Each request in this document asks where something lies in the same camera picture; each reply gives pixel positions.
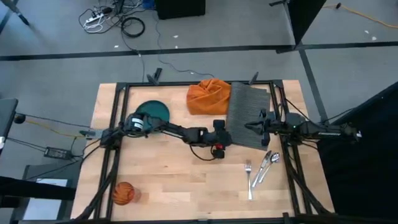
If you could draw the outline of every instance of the wooden table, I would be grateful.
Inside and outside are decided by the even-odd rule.
[[[283,83],[287,99],[307,113],[299,81],[284,80]],[[99,86],[91,127],[108,128],[115,87],[114,83]],[[269,88],[268,85],[254,87]],[[127,115],[145,101],[159,100],[169,107],[171,123],[185,127],[207,126],[213,130],[214,119],[225,119],[225,116],[190,115],[186,106],[187,90],[188,86],[133,87],[129,92]],[[194,150],[201,157],[211,157],[209,149]],[[282,153],[278,136],[271,135],[269,150]],[[318,152],[299,146],[299,153],[309,189],[325,208],[333,211]],[[181,140],[165,134],[153,134],[149,139],[123,138],[118,182],[130,182],[142,191],[142,198],[139,203],[114,205],[112,220],[268,218],[281,217],[283,212],[294,216],[283,158],[272,165],[264,182],[256,186],[254,200],[248,200],[245,160],[252,160],[253,178],[264,154],[257,149],[232,145],[227,148],[225,159],[205,162],[197,159]],[[104,149],[100,149],[84,162],[72,218],[83,211],[96,193],[103,156]],[[296,191],[301,212],[305,212],[297,185]],[[102,217],[107,198],[105,193]]]

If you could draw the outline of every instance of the orange towel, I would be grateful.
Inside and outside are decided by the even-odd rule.
[[[231,85],[211,78],[197,85],[190,85],[187,93],[187,106],[190,114],[227,114]]]

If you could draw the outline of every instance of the metal spoon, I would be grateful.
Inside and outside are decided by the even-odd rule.
[[[280,159],[280,154],[279,152],[275,152],[272,156],[271,156],[271,163],[268,165],[267,169],[264,171],[264,173],[262,173],[260,179],[259,179],[259,183],[261,184],[262,181],[264,180],[264,177],[266,176],[267,172],[269,171],[269,168],[271,168],[271,165],[275,162],[279,162]]]

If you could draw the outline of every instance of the black curtain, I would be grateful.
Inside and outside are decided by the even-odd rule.
[[[360,142],[318,142],[336,213],[398,219],[398,82],[333,124],[344,123]]]

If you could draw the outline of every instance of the basketball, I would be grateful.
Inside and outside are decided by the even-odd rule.
[[[116,205],[126,205],[134,198],[134,187],[128,182],[120,182],[114,188],[112,194]]]

